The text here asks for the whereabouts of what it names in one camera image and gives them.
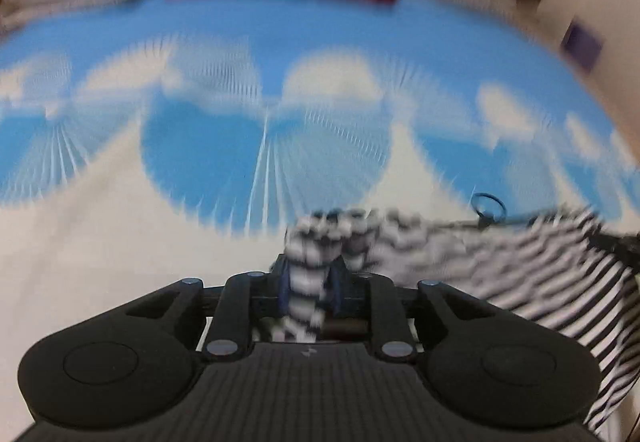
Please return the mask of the black white striped garment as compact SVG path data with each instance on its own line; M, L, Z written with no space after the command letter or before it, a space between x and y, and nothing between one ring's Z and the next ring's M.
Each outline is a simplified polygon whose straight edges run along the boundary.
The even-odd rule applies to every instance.
M495 222L438 223L388 210L301 217L285 233L290 293L274 341L314 342L329 310L329 272L437 280L577 340L602 384L587 416L600 433L639 378L639 239L608 232L588 209Z

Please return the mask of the blue white floral bedsheet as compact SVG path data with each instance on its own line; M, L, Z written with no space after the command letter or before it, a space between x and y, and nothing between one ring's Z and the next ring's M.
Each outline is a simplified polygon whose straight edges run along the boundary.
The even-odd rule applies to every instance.
M639 167L555 55L439 0L136 0L1 43L1 436L27 349L174 280L263 270L317 210L591 207Z

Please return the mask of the purple square on wall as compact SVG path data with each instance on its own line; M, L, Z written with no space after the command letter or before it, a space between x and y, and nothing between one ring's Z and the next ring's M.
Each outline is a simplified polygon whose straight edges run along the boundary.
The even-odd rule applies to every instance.
M592 72L603 48L602 39L580 20L572 20L561 42L562 51L584 72Z

